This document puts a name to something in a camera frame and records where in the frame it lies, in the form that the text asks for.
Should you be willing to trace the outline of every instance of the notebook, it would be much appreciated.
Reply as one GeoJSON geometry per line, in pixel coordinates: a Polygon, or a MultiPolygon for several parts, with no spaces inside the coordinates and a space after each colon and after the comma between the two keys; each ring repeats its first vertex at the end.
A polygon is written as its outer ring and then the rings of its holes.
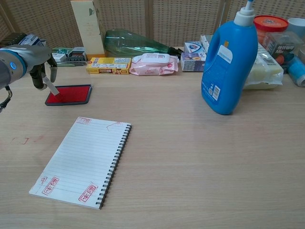
{"type": "Polygon", "coordinates": [[[78,117],[29,193],[100,209],[130,129],[78,117]]]}

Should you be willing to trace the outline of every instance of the blue bottle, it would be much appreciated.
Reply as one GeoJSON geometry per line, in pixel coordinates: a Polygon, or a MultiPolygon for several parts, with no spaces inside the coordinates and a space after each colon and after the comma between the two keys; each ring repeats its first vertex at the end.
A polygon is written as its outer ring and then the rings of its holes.
{"type": "Polygon", "coordinates": [[[296,85],[305,87],[305,64],[297,56],[288,62],[288,73],[296,85]]]}
{"type": "Polygon", "coordinates": [[[257,55],[253,0],[213,35],[201,83],[202,96],[221,115],[232,113],[257,55]]]}

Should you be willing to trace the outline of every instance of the woven panel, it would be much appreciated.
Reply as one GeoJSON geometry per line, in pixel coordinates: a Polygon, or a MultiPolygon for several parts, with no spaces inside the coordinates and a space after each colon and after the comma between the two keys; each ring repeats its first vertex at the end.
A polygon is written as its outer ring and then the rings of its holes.
{"type": "Polygon", "coordinates": [[[122,28],[145,36],[144,0],[99,0],[99,4],[105,31],[122,28]]]}
{"type": "Polygon", "coordinates": [[[6,26],[4,19],[0,15],[0,41],[10,34],[9,28],[6,26]]]}
{"type": "MultiPolygon", "coordinates": [[[[245,0],[232,0],[227,21],[234,20],[236,12],[245,4],[245,0]]],[[[254,9],[256,15],[273,15],[285,19],[304,18],[305,0],[256,0],[254,1],[254,9]]]]}
{"type": "Polygon", "coordinates": [[[213,34],[220,0],[154,0],[153,37],[170,46],[213,34]]]}
{"type": "Polygon", "coordinates": [[[82,46],[70,0],[5,0],[24,33],[47,40],[50,47],[82,46]]]}

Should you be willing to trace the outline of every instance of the packaged snack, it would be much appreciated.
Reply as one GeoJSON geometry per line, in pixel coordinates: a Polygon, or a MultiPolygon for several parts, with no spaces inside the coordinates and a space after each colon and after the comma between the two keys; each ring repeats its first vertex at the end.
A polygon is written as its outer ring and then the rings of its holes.
{"type": "Polygon", "coordinates": [[[284,71],[275,59],[258,43],[256,60],[244,84],[244,89],[271,89],[283,85],[284,71]]]}
{"type": "Polygon", "coordinates": [[[93,57],[86,68],[88,74],[128,74],[131,58],[93,57]]]}
{"type": "Polygon", "coordinates": [[[134,75],[165,75],[178,71],[179,59],[164,53],[135,56],[129,72],[134,75]]]}

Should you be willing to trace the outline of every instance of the pink wet wipes package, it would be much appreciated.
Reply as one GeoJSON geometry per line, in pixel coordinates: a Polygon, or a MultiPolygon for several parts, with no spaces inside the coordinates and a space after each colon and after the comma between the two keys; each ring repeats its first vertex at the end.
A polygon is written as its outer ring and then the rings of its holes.
{"type": "Polygon", "coordinates": [[[164,53],[145,53],[135,56],[129,73],[134,75],[165,75],[178,71],[179,59],[164,53]]]}

